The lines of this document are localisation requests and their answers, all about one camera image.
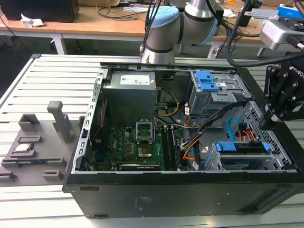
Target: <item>laboratory floor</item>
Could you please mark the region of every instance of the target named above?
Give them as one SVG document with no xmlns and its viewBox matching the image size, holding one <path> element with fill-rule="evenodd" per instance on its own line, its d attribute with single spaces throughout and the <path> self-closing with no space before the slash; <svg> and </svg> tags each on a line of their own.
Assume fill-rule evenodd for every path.
<svg viewBox="0 0 304 228">
<path fill-rule="evenodd" d="M 57 54 L 55 50 L 50 48 L 49 38 L 31 38 L 23 37 L 22 42 L 31 51 L 28 52 L 19 41 L 14 37 L 11 38 L 13 46 L 7 47 L 5 44 L 0 46 L 0 97 L 5 93 L 15 77 L 21 71 L 23 66 L 31 57 L 31 53 L 40 54 Z M 74 39 L 65 39 L 66 50 L 69 55 L 106 55 L 106 56 L 137 56 L 139 53 L 140 42 L 130 41 L 98 41 L 99 50 L 94 51 L 91 40 L 80 40 L 81 51 L 77 50 L 77 42 Z M 209 52 L 208 45 L 193 47 L 187 45 L 185 54 L 179 54 L 179 45 L 174 48 L 176 57 L 194 57 L 207 58 Z M 242 47 L 236 48 L 233 52 L 235 59 L 257 59 L 258 48 Z M 275 52 L 275 55 L 283 55 L 284 53 Z M 266 50 L 263 58 L 273 57 L 274 51 Z M 220 53 L 218 58 L 225 58 L 225 54 Z"/>
</svg>

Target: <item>desk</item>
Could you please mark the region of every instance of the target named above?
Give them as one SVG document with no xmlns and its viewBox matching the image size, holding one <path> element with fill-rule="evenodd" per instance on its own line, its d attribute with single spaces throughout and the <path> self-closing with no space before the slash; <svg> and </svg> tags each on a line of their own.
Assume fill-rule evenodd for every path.
<svg viewBox="0 0 304 228">
<path fill-rule="evenodd" d="M 235 3 L 227 3 L 223 8 L 229 8 L 234 12 L 238 12 L 244 5 L 241 0 Z M 262 6 L 262 9 L 274 9 L 274 7 Z M 130 14 L 130 12 L 120 11 L 113 16 L 121 16 Z M 141 19 L 145 19 L 145 13 L 140 14 Z M 92 39 L 92 40 L 126 40 L 126 41 L 142 41 L 144 36 L 144 22 L 141 20 L 117 21 L 104 18 L 96 12 L 95 7 L 80 7 L 79 14 L 73 23 L 46 22 L 43 27 L 29 28 L 24 26 L 20 21 L 8 21 L 4 17 L 5 23 L 14 31 L 17 36 L 28 37 L 47 37 L 53 38 L 58 54 L 66 54 L 64 38 L 74 39 Z M 236 18 L 229 18 L 228 21 L 235 23 Z M 258 26 L 260 20 L 250 20 L 248 27 L 240 27 L 244 33 L 256 34 L 260 33 L 261 28 Z M 11 36 L 12 33 L 0 22 L 0 35 Z M 219 47 L 226 39 L 226 31 L 221 26 L 219 33 L 210 43 L 211 48 L 208 58 L 215 58 Z M 248 47 L 266 47 L 259 38 L 241 38 L 237 46 Z"/>
<path fill-rule="evenodd" d="M 86 113 L 100 62 L 139 61 L 138 57 L 110 56 L 42 55 L 31 58 L 0 99 L 0 161 L 20 130 L 17 122 L 23 113 L 35 113 L 41 121 L 54 120 L 47 112 L 47 105 L 51 100 L 60 99 L 70 107 L 69 119 L 77 120 Z M 228 66 L 223 59 L 176 58 L 175 62 Z M 265 70 L 265 66 L 249 68 L 261 87 L 264 86 Z M 288 122 L 287 125 L 303 146 L 304 122 Z M 0 227 L 296 227 L 296 223 L 304 223 L 304 194 L 293 196 L 264 215 L 86 219 L 72 195 L 62 193 L 61 189 L 60 185 L 0 188 Z"/>
<path fill-rule="evenodd" d="M 241 8 L 244 6 L 244 3 L 241 0 L 236 0 L 235 3 L 228 3 L 226 0 L 221 7 L 223 9 L 230 9 L 234 13 L 238 13 L 241 11 Z M 267 10 L 275 10 L 276 7 L 271 7 L 271 6 L 261 6 L 260 9 L 267 9 Z M 236 17 L 234 18 L 224 18 L 228 22 L 235 24 L 236 22 Z M 262 20 L 257 20 L 257 19 L 250 19 L 249 24 L 247 27 L 239 27 L 243 33 L 248 33 L 248 34 L 259 34 L 262 31 L 261 27 Z M 211 48 L 209 50 L 208 58 L 215 58 L 216 53 L 218 52 L 219 48 L 222 46 L 223 42 L 226 40 L 226 30 L 223 26 L 220 26 L 218 35 L 213 38 L 213 41 L 211 42 Z M 237 41 L 236 46 L 239 47 L 253 47 L 253 48 L 266 48 L 266 45 L 260 40 L 258 37 L 242 37 L 240 40 Z"/>
</svg>

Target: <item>wooden desk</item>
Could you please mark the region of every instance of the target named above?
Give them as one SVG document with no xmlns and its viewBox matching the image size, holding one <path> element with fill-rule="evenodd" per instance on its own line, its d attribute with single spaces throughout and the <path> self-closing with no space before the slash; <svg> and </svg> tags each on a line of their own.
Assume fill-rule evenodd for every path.
<svg viewBox="0 0 304 228">
<path fill-rule="evenodd" d="M 236 0 L 235 3 L 225 1 L 223 8 L 229 8 L 235 13 L 239 12 L 244 3 Z M 262 9 L 274 9 L 274 7 L 262 6 Z M 109 16 L 129 15 L 131 12 L 119 11 L 110 13 Z M 145 20 L 146 14 L 138 15 Z M 59 54 L 66 54 L 64 38 L 74 39 L 92 39 L 92 40 L 124 40 L 124 41 L 142 41 L 144 36 L 144 22 L 140 19 L 129 21 L 117 21 L 100 16 L 95 7 L 80 7 L 79 14 L 73 23 L 46 22 L 46 26 L 29 28 L 24 26 L 20 21 L 9 21 L 4 17 L 5 23 L 14 31 L 17 36 L 32 37 L 49 37 L 53 38 Z M 228 21 L 235 23 L 236 18 L 229 18 Z M 240 27 L 243 33 L 256 34 L 260 33 L 260 20 L 251 19 L 248 27 Z M 0 22 L 0 35 L 11 36 L 11 32 Z M 211 49 L 208 57 L 213 58 L 212 53 L 226 40 L 226 30 L 221 26 L 218 35 L 211 42 Z M 237 46 L 249 46 L 263 48 L 265 45 L 259 38 L 242 37 Z"/>
<path fill-rule="evenodd" d="M 110 13 L 108 16 L 118 17 L 130 15 L 133 12 L 119 11 Z M 138 14 L 145 21 L 146 13 Z M 137 20 L 118 21 L 102 17 L 95 7 L 80 7 L 79 14 L 73 23 L 59 23 L 55 29 L 56 33 L 74 33 L 87 35 L 112 35 L 112 36 L 144 36 L 144 22 Z"/>
<path fill-rule="evenodd" d="M 59 22 L 44 22 L 45 26 L 38 26 L 38 27 L 27 27 L 19 20 L 7 20 L 5 15 L 0 11 L 1 17 L 4 20 L 5 24 L 10 28 L 10 30 L 14 31 L 21 31 L 21 32 L 55 32 L 55 28 L 59 24 Z M 3 24 L 0 20 L 0 30 L 8 31 L 8 28 Z"/>
<path fill-rule="evenodd" d="M 241 8 L 244 6 L 244 3 L 241 0 L 236 0 L 235 3 L 228 3 L 228 1 L 225 1 L 225 3 L 223 5 L 221 5 L 221 7 L 223 9 L 230 9 L 232 10 L 236 15 L 238 15 L 238 13 L 241 11 Z M 271 6 L 261 6 L 261 9 L 267 9 L 267 10 L 275 10 L 275 7 L 271 7 Z M 224 18 L 225 20 L 227 20 L 230 23 L 235 24 L 237 18 Z M 250 19 L 249 24 L 247 27 L 239 27 L 243 33 L 246 34 L 259 34 L 262 31 L 262 27 L 261 27 L 261 20 L 256 20 L 256 19 Z M 214 41 L 224 41 L 226 40 L 226 30 L 223 26 L 220 26 L 219 31 L 218 31 L 218 35 L 216 37 L 214 37 L 213 39 Z M 253 37 L 242 37 L 240 39 L 241 42 L 250 42 L 250 43 L 262 43 L 262 41 L 260 40 L 260 38 L 253 38 Z"/>
</svg>

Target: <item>black metal case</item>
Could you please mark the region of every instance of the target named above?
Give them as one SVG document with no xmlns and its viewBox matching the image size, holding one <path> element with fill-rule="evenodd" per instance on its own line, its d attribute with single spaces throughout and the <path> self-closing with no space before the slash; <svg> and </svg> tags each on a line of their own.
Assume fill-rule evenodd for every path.
<svg viewBox="0 0 304 228">
<path fill-rule="evenodd" d="M 256 81 L 248 70 L 236 71 L 263 110 Z M 272 131 L 297 172 L 72 172 L 64 187 L 87 218 L 263 214 L 304 192 L 304 150 L 285 123 L 274 123 Z"/>
</svg>

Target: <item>table leg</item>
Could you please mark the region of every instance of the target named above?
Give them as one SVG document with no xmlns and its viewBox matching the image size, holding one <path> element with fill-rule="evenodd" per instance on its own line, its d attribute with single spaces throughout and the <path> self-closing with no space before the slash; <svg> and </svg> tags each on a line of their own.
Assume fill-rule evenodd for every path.
<svg viewBox="0 0 304 228">
<path fill-rule="evenodd" d="M 59 55 L 66 55 L 67 50 L 66 50 L 65 42 L 64 42 L 61 34 L 54 34 L 53 39 L 55 42 L 57 53 Z"/>
<path fill-rule="evenodd" d="M 208 53 L 208 58 L 216 58 L 220 46 L 221 46 L 220 42 L 212 42 Z"/>
<path fill-rule="evenodd" d="M 185 53 L 185 45 L 180 44 L 180 54 L 184 54 L 184 53 Z"/>
<path fill-rule="evenodd" d="M 4 42 L 5 42 L 6 46 L 8 46 L 8 47 L 13 46 L 13 43 L 10 40 L 10 36 L 5 36 Z"/>
<path fill-rule="evenodd" d="M 263 53 L 265 52 L 266 48 L 265 47 L 261 47 L 256 55 L 256 57 L 260 58 L 262 57 Z"/>
<path fill-rule="evenodd" d="M 98 44 L 98 40 L 93 40 L 93 48 L 94 51 L 98 51 L 99 50 L 99 44 Z"/>
</svg>

